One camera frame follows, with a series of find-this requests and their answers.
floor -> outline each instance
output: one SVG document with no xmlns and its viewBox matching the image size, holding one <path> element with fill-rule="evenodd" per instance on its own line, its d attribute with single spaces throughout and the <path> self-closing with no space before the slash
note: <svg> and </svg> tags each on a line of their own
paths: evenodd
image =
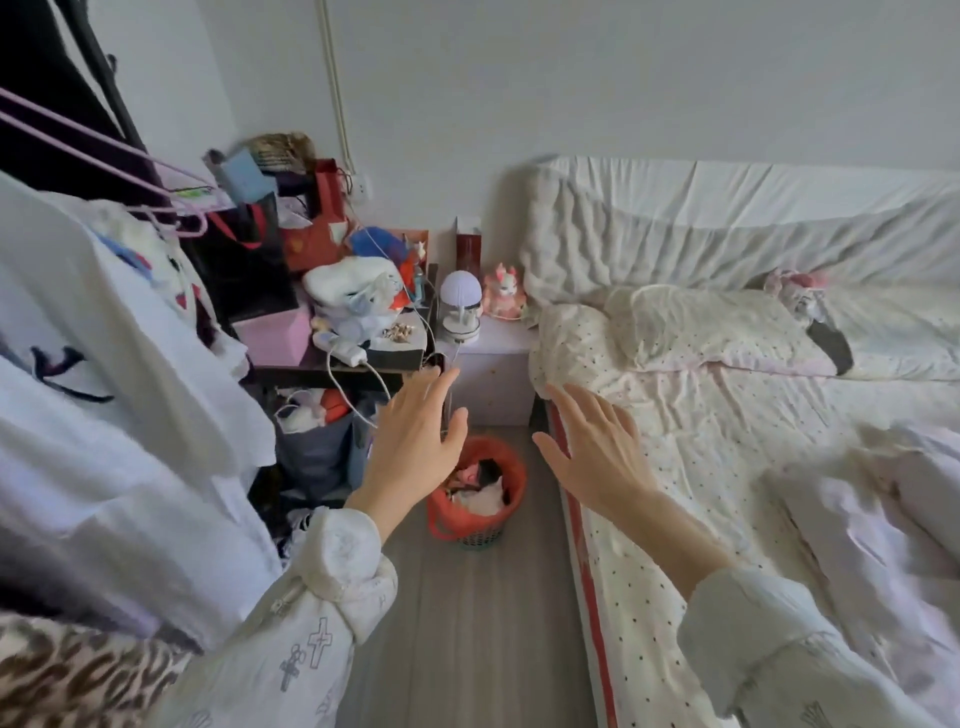
<svg viewBox="0 0 960 728">
<path fill-rule="evenodd" d="M 527 465 L 498 543 L 433 539 L 421 504 L 384 551 L 396 603 L 358 648 L 338 728 L 596 725 L 556 480 L 526 427 L 485 430 Z"/>
</svg>

clothes hanger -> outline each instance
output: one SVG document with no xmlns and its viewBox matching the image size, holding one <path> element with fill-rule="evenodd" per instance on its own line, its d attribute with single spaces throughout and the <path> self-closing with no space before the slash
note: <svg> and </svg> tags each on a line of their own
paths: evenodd
<svg viewBox="0 0 960 728">
<path fill-rule="evenodd" d="M 3 87 L 0 87 L 0 97 L 3 97 L 9 101 L 12 101 L 15 104 L 18 104 L 19 106 L 24 107 L 25 109 L 36 111 L 37 113 L 42 114 L 43 116 L 46 116 L 49 119 L 53 119 L 54 121 L 60 122 L 64 126 L 70 127 L 71 129 L 76 130 L 77 132 L 84 133 L 87 136 L 92 136 L 94 139 L 98 139 L 104 142 L 105 144 L 109 144 L 112 147 L 116 147 L 117 149 L 123 150 L 124 152 L 128 152 L 137 157 L 147 159 L 148 161 L 151 161 L 154 164 L 159 164 L 160 166 L 166 167 L 169 170 L 178 172 L 186 177 L 189 177 L 192 180 L 196 180 L 197 182 L 200 182 L 204 187 L 216 188 L 215 184 L 211 184 L 208 180 L 204 180 L 201 177 L 197 177 L 197 175 L 193 174 L 192 172 L 188 172 L 185 169 L 176 167 L 173 164 L 168 164 L 167 162 L 161 159 L 151 157 L 146 152 L 143 152 L 135 147 L 132 147 L 129 144 L 125 144 L 122 141 L 117 141 L 116 139 L 110 138 L 105 134 L 94 132 L 92 129 L 88 129 L 83 124 L 78 124 L 73 119 L 68 119 L 66 116 L 62 116 L 56 113 L 55 111 L 50 111 L 49 109 L 42 107 L 40 104 L 35 104 L 34 102 L 29 101 L 28 99 L 25 99 L 22 96 L 17 96 L 12 91 L 7 91 Z M 171 230 L 171 226 L 163 226 L 161 230 L 170 231 L 177 237 L 184 237 L 184 238 L 185 237 L 202 237 L 206 233 L 206 215 L 201 210 L 199 210 L 196 206 L 192 205 L 186 200 L 176 200 L 175 197 L 171 194 L 170 190 L 163 189 L 162 187 L 157 187 L 153 184 L 150 184 L 149 182 L 144 182 L 143 180 L 140 180 L 138 177 L 135 177 L 129 172 L 124 172 L 122 169 L 117 169 L 116 167 L 113 167 L 104 161 L 100 161 L 96 157 L 92 157 L 89 154 L 86 154 L 84 152 L 81 152 L 80 150 L 74 149 L 69 144 L 64 144 L 59 139 L 49 135 L 48 133 L 42 132 L 39 129 L 35 129 L 29 124 L 23 121 L 20 121 L 16 117 L 10 116 L 8 113 L 4 111 L 0 111 L 0 121 L 5 121 L 11 126 L 19 129 L 21 132 L 28 133 L 31 136 L 35 136 L 40 141 L 44 141 L 47 144 L 50 144 L 51 146 L 56 147 L 57 149 L 60 149 L 62 152 L 66 152 L 69 155 L 82 159 L 83 161 L 89 164 L 92 164 L 95 167 L 99 167 L 105 172 L 109 172 L 110 174 L 115 175 L 116 177 L 119 177 L 122 180 L 126 180 L 131 184 L 136 184 L 137 186 L 143 187 L 144 189 L 147 189 L 151 192 L 154 192 L 155 194 L 160 195 L 161 197 L 165 197 L 168 200 L 170 200 L 170 203 L 171 203 L 170 207 L 152 207 L 152 206 L 126 207 L 126 209 L 130 212 L 141 212 L 141 213 L 147 214 L 147 216 L 150 218 L 151 222 L 153 222 L 155 226 L 158 225 L 158 222 L 156 221 L 156 217 L 153 215 L 153 213 L 158 213 L 158 212 L 160 213 L 175 212 L 178 215 L 183 214 L 184 212 L 187 212 L 190 215 L 193 215 L 200 220 L 200 227 L 196 231 L 180 230 L 180 222 L 177 222 L 176 226 L 172 230 Z"/>
</svg>

left hand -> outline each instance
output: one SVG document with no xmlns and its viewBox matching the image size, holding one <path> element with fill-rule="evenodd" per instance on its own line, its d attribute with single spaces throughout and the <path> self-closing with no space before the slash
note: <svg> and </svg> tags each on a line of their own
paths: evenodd
<svg viewBox="0 0 960 728">
<path fill-rule="evenodd" d="M 440 429 L 446 393 L 459 374 L 459 369 L 443 375 L 436 367 L 421 369 L 379 411 L 363 485 L 346 507 L 373 519 L 381 543 L 457 466 L 467 439 L 467 410 L 453 413 L 443 440 Z"/>
</svg>

lamp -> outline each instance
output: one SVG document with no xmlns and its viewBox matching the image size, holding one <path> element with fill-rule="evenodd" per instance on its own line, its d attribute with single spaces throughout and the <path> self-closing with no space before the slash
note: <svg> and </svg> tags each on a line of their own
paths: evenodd
<svg viewBox="0 0 960 728">
<path fill-rule="evenodd" d="M 457 309 L 444 316 L 444 330 L 455 343 L 465 344 L 480 335 L 480 316 L 475 306 L 482 299 L 483 289 L 473 273 L 454 271 L 444 279 L 440 300 Z"/>
</svg>

leopard print fabric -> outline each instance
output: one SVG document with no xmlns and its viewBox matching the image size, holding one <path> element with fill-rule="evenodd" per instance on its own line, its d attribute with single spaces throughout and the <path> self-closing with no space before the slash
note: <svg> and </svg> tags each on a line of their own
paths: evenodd
<svg viewBox="0 0 960 728">
<path fill-rule="evenodd" d="M 0 612 L 0 726 L 138 728 L 192 653 Z"/>
</svg>

